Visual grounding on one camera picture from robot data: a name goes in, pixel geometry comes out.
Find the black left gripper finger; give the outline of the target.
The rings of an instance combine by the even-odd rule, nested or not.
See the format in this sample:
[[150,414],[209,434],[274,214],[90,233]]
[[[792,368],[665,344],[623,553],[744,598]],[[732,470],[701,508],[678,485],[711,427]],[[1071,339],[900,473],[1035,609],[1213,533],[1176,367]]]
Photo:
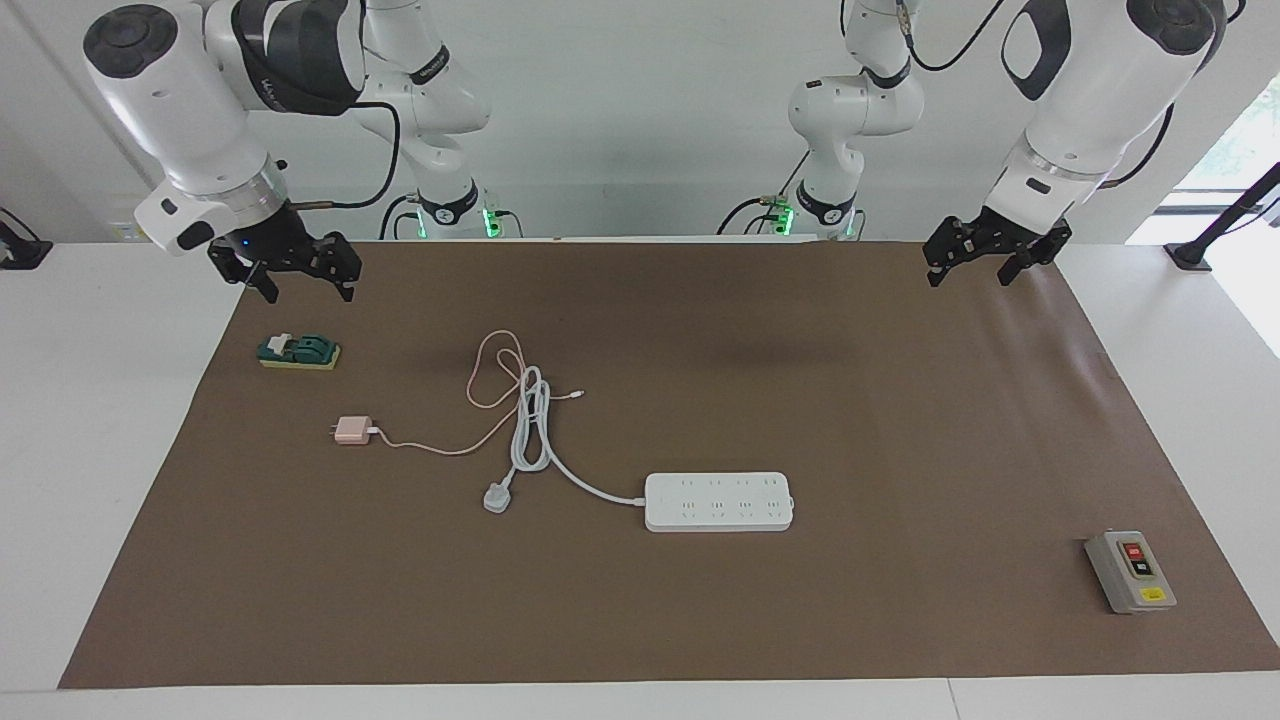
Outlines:
[[946,217],[937,225],[923,246],[931,287],[940,287],[955,266],[969,263],[977,256],[977,247],[973,243],[975,232],[974,223],[964,222],[959,217]]
[[997,272],[1001,286],[1010,286],[1019,274],[1036,265],[1050,265],[1073,236],[1069,224],[1055,224],[1050,232],[1029,242],[1016,242],[1012,254]]

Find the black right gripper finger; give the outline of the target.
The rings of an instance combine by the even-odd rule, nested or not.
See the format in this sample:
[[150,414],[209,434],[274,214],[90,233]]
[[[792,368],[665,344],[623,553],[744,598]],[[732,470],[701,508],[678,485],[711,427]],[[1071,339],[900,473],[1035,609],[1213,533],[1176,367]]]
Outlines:
[[339,232],[312,240],[310,247],[308,275],[328,282],[351,304],[364,266],[355,247]]
[[261,263],[246,264],[233,249],[219,243],[207,247],[207,258],[228,284],[243,284],[255,290],[268,304],[278,301],[279,288]]

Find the white power strip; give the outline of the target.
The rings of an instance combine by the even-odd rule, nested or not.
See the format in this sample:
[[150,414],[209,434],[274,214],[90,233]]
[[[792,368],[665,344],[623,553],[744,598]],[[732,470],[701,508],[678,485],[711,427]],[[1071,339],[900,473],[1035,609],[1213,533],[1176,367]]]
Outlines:
[[794,521],[788,479],[778,471],[654,473],[644,523],[654,533],[783,532]]

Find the black clamp stand with pole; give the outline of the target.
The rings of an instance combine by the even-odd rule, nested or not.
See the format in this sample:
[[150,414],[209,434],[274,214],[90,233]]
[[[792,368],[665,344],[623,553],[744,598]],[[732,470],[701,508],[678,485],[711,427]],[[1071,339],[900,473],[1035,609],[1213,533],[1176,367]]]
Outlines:
[[1165,252],[1180,270],[1211,272],[1212,266],[1204,260],[1204,256],[1212,243],[1231,231],[1242,229],[1244,227],[1242,218],[1245,215],[1252,213],[1257,218],[1265,214],[1272,204],[1261,211],[1254,211],[1254,208],[1260,201],[1270,196],[1276,187],[1280,187],[1280,161],[1274,163],[1194,240],[1185,243],[1166,243],[1164,246]]

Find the black table clamp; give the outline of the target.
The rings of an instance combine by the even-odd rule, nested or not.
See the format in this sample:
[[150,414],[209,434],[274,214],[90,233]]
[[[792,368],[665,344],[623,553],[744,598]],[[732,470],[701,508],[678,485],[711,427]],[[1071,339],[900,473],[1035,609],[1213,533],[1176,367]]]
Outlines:
[[17,214],[0,206],[0,270],[33,270],[54,246]]

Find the brown table mat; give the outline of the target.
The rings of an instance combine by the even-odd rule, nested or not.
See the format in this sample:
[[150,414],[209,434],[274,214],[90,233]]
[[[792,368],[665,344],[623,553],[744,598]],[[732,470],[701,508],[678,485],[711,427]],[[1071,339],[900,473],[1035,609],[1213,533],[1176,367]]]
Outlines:
[[[1055,266],[937,290],[910,243],[367,243],[352,304],[244,295],[61,675],[68,689],[1238,673],[1280,646]],[[483,507],[506,328],[550,438],[636,497],[778,471],[780,533],[657,534],[554,470]],[[262,366],[268,337],[340,345]],[[339,446],[339,416],[378,433]],[[1178,606],[1111,611],[1139,530]]]

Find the green knife switch block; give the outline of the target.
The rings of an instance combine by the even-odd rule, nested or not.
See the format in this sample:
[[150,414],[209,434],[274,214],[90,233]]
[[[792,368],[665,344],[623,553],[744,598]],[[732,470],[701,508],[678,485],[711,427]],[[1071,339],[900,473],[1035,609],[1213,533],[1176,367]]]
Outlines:
[[255,357],[266,368],[332,370],[340,357],[340,345],[320,334],[280,333],[259,345]]

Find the grey on-off switch box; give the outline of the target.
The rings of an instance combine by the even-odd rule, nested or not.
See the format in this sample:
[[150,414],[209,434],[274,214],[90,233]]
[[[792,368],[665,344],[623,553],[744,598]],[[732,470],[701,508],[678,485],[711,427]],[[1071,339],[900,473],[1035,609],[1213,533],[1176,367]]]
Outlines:
[[1137,615],[1178,606],[1142,532],[1107,530],[1085,539],[1083,550],[1112,612]]

